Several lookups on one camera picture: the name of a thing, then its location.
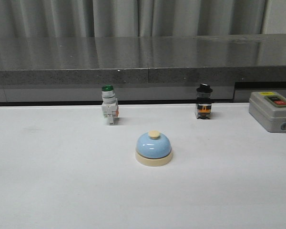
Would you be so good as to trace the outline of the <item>black selector switch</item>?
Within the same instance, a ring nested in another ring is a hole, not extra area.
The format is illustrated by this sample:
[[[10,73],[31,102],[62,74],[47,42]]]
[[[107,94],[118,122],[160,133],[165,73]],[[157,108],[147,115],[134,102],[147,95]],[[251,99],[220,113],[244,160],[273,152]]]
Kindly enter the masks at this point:
[[[210,119],[211,110],[212,110],[212,88],[210,85],[201,83],[200,86],[196,89],[196,107],[195,107],[195,116],[197,119]]]

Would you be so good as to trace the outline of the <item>green pushbutton switch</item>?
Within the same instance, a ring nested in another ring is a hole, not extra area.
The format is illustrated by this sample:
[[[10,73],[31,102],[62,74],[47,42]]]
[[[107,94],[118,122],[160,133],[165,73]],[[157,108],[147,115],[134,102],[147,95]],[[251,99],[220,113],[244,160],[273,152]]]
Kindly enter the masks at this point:
[[[115,118],[119,115],[118,99],[115,96],[114,87],[105,85],[102,87],[102,113],[110,125],[114,124]]]

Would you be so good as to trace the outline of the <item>grey curtain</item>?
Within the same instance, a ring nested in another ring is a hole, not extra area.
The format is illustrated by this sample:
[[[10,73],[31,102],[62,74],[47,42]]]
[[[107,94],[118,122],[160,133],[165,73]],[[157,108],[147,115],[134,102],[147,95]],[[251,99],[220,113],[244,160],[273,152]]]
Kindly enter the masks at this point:
[[[0,0],[0,38],[286,33],[286,0]]]

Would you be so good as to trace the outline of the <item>grey start-stop switch box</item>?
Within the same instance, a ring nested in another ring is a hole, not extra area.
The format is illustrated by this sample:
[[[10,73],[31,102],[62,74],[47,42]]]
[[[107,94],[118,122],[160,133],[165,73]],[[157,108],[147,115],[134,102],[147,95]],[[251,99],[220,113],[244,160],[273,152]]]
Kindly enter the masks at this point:
[[[252,92],[249,113],[270,133],[286,133],[286,98],[272,91]]]

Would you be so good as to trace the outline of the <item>blue and cream desk bell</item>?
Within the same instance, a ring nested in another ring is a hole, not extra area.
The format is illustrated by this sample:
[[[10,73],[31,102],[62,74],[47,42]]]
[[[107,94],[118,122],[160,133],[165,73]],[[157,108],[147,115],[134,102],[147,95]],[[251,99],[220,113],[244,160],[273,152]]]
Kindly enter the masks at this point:
[[[173,158],[170,140],[157,130],[144,133],[137,140],[135,158],[142,165],[149,167],[168,164]]]

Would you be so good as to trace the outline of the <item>grey stone counter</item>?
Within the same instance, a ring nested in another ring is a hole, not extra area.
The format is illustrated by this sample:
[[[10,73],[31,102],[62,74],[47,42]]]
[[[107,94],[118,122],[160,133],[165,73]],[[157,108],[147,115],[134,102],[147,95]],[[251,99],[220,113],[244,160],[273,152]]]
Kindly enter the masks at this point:
[[[286,97],[286,34],[196,37],[0,38],[0,105],[100,104],[111,84],[121,104],[247,102]]]

